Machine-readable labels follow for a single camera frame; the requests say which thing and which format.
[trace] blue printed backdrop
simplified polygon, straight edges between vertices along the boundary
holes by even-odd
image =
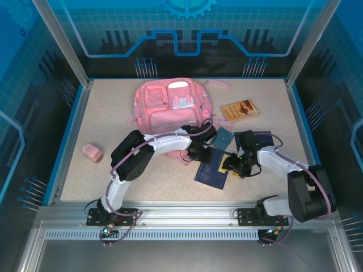
[[[296,86],[340,205],[363,201],[363,5],[342,0]]]
[[[286,76],[324,4],[50,1],[91,77],[137,77],[134,64],[142,57],[157,62],[160,77]],[[262,63],[263,57],[269,59]],[[243,72],[245,63],[268,66],[265,73],[250,74]]]
[[[18,131],[1,115],[0,270],[15,271],[38,203],[17,202],[28,199],[20,188],[33,191],[25,177],[48,182],[73,102],[69,86],[79,82],[30,0],[0,0],[0,60],[0,111],[20,125],[25,140],[21,152]]]

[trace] black mounting plate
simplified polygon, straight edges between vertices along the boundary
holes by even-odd
[[[119,213],[122,214],[133,214],[137,212],[137,209],[119,209],[118,210]],[[134,222],[134,219],[132,216],[118,216],[115,222],[115,226],[116,227],[121,227],[121,226],[131,226],[132,223]],[[108,222],[106,222],[104,220],[104,218],[101,216],[100,214],[100,210],[98,208],[91,208],[88,211],[88,217],[87,217],[87,222],[86,225],[87,226],[102,226],[105,227],[108,224]]]
[[[265,223],[262,224],[256,214],[255,209],[237,209],[235,214],[237,213],[238,217],[238,226],[240,227],[279,227],[281,222],[279,218],[276,216],[272,216],[270,218],[266,218]],[[284,226],[288,226],[288,219],[284,219]]]

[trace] gear graphic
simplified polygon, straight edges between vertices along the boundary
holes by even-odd
[[[33,17],[32,3],[30,0],[0,0],[6,8],[12,19],[24,28],[30,23]]]
[[[204,16],[204,12],[212,10],[211,6],[217,4],[217,0],[160,0],[160,3],[170,16],[189,20],[190,17],[197,19],[198,15]]]

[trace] brown book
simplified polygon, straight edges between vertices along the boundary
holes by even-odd
[[[250,99],[222,106],[221,111],[227,121],[235,121],[259,112],[254,102]]]

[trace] beige speckled tabletop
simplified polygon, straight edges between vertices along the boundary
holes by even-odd
[[[220,106],[252,99],[260,113],[234,123],[228,130],[270,130],[284,141],[281,151],[306,162],[302,142],[282,79],[221,79],[229,90],[208,85],[213,113],[222,118]],[[61,195],[62,201],[90,201],[101,197],[110,178],[111,152],[134,129],[127,123],[133,118],[136,89],[147,79],[96,79],[87,103],[70,167]],[[206,79],[196,79],[205,83]],[[81,149],[86,143],[99,146],[104,159],[99,164],[88,160]],[[234,140],[227,148],[236,152]],[[129,201],[248,201],[287,192],[287,184],[269,169],[260,175],[239,179],[228,174],[223,190],[194,181],[199,162],[183,166],[177,158],[159,155],[130,185],[124,200]]]

